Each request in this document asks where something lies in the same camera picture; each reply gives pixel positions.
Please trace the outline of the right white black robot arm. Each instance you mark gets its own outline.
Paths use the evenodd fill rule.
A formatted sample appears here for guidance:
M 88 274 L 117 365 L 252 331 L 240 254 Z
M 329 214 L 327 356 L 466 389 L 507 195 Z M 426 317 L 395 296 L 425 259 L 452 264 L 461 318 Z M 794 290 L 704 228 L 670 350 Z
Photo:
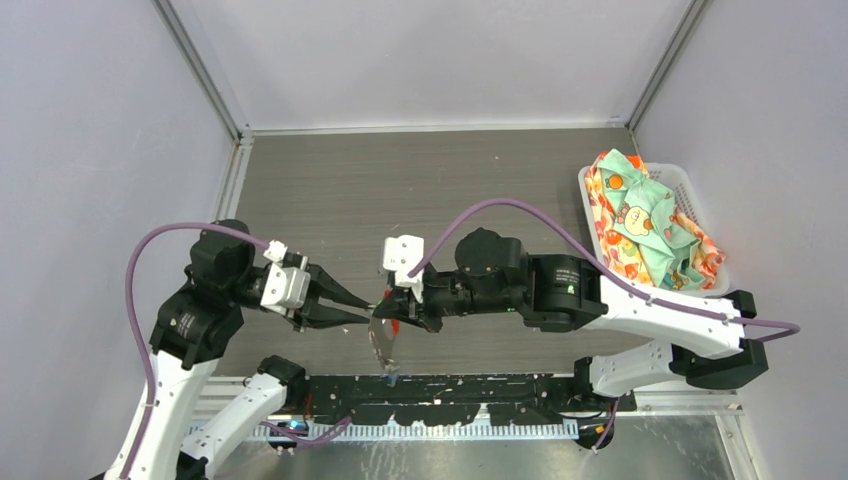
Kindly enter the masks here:
M 752 296 L 698 298 L 607 276 L 584 258 L 534 255 L 515 238 L 479 228 L 455 249 L 456 267 L 413 271 L 423 241 L 386 239 L 382 263 L 389 288 L 374 316 L 438 332 L 447 317 L 512 312 L 530 328 L 568 333 L 611 330 L 644 338 L 642 346 L 574 364 L 571 397 L 584 410 L 609 398 L 673 380 L 707 390 L 734 390 L 768 369 L 764 344 L 749 339 L 737 318 Z

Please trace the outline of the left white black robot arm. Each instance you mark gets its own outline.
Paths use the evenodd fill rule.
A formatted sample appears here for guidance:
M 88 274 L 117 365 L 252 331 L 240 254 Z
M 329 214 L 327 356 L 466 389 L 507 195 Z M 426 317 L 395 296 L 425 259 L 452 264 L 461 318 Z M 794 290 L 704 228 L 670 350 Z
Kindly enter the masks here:
M 236 219 L 196 222 L 192 229 L 198 239 L 185 283 L 159 308 L 151 335 L 136 337 L 145 385 L 108 479 L 211 479 L 270 415 L 307 405 L 305 369 L 271 355 L 240 394 L 188 433 L 246 310 L 278 315 L 299 331 L 366 322 L 369 302 L 285 244 L 255 237 Z

